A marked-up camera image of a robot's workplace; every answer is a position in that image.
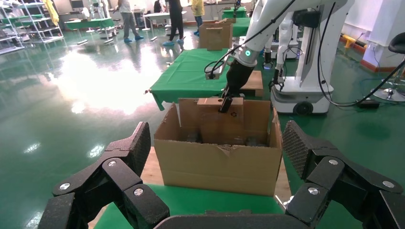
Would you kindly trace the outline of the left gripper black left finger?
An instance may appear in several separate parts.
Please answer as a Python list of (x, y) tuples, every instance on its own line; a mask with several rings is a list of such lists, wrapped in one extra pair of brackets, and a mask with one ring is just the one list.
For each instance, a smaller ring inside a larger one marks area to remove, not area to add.
[(131, 136), (111, 142), (96, 162), (55, 185), (38, 227), (86, 229), (110, 203), (131, 227), (156, 227), (170, 210), (141, 179), (150, 149), (149, 124), (140, 122)]

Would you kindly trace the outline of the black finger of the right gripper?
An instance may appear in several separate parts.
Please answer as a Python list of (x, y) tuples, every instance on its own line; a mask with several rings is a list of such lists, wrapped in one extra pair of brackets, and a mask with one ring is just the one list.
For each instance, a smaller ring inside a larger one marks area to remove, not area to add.
[(219, 108), (219, 112), (220, 113), (227, 113), (227, 111), (229, 110), (232, 101), (233, 101), (233, 95), (232, 94), (227, 94), (227, 95), (222, 95), (222, 98), (220, 99), (222, 104)]

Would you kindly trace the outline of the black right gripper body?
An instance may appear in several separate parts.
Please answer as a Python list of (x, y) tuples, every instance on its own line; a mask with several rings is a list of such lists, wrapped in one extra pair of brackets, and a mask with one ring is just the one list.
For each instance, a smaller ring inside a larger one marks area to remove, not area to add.
[(253, 67), (245, 66), (234, 59), (226, 73), (227, 83), (221, 97), (239, 95), (240, 89), (247, 83), (252, 71)]

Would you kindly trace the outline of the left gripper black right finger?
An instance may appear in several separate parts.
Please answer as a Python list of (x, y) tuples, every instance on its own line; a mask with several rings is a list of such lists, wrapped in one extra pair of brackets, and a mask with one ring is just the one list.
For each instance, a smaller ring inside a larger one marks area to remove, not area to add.
[(286, 207), (286, 214), (313, 229), (332, 201), (365, 229), (405, 226), (403, 188), (394, 180), (356, 164), (331, 142), (307, 135), (294, 121), (283, 133), (283, 149), (303, 185)]

